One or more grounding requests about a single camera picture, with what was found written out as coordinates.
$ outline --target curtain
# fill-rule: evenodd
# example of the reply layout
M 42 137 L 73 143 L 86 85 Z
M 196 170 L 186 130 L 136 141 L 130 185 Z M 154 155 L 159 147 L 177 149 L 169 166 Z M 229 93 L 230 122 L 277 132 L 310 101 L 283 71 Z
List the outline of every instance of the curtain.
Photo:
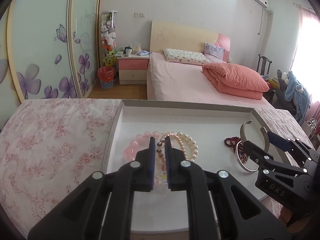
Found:
M 319 54 L 320 20 L 315 13 L 300 7 L 300 31 L 291 71 L 310 94 L 311 107 L 307 111 L 306 120 L 320 120 Z

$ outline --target curtain rod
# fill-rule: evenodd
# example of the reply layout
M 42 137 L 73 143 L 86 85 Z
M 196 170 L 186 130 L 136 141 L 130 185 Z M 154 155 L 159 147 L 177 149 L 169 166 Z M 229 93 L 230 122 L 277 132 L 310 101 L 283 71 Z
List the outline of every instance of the curtain rod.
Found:
M 295 3 L 295 2 L 294 2 L 293 4 L 294 4 L 294 5 L 297 5 L 297 6 L 300 6 L 300 7 L 304 8 L 304 9 L 307 9 L 307 10 L 313 12 L 313 13 L 316 13 L 314 10 L 311 10 L 311 9 L 309 9 L 308 7 L 304 7 L 304 6 L 302 6 L 301 4 L 297 4 L 297 3 Z

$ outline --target metal screw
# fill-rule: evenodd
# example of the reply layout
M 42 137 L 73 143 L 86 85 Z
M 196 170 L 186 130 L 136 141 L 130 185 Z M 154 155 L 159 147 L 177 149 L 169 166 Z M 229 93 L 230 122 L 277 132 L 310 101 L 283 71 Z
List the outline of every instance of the metal screw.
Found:
M 96 171 L 94 174 L 92 174 L 92 177 L 93 177 L 94 179 L 101 179 L 102 176 L 103 176 L 103 173 L 100 172 L 100 171 Z
M 130 166 L 133 168 L 138 168 L 138 167 L 140 167 L 140 165 L 141 165 L 140 162 L 137 162 L 137 161 L 130 163 Z
M 189 167 L 191 165 L 191 163 L 189 161 L 182 161 L 180 164 L 183 167 Z
M 221 178 L 226 178 L 229 176 L 229 173 L 227 171 L 219 171 L 218 175 Z

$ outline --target floral tablecloth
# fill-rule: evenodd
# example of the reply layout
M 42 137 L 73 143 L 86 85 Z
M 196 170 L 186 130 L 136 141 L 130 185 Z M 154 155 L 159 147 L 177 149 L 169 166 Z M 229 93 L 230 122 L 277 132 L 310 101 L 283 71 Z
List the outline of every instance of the floral tablecloth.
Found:
M 101 169 L 120 102 L 26 100 L 10 118 L 0 134 L 0 203 L 24 236 L 91 173 Z M 288 111 L 255 110 L 272 132 L 300 138 L 311 146 Z M 279 216 L 279 203 L 270 197 L 262 203 Z

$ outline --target floral pillow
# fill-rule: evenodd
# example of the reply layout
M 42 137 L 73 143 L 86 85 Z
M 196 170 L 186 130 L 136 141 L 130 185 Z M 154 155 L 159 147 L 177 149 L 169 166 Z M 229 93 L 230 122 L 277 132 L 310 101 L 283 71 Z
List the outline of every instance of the floral pillow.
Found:
M 212 45 L 211 43 L 205 42 L 204 55 L 208 59 L 210 59 L 211 63 L 222 63 L 224 51 L 225 51 L 225 48 L 217 47 L 215 45 Z
M 163 52 L 168 62 L 179 62 L 200 66 L 210 63 L 210 60 L 200 52 L 179 49 L 164 49 Z

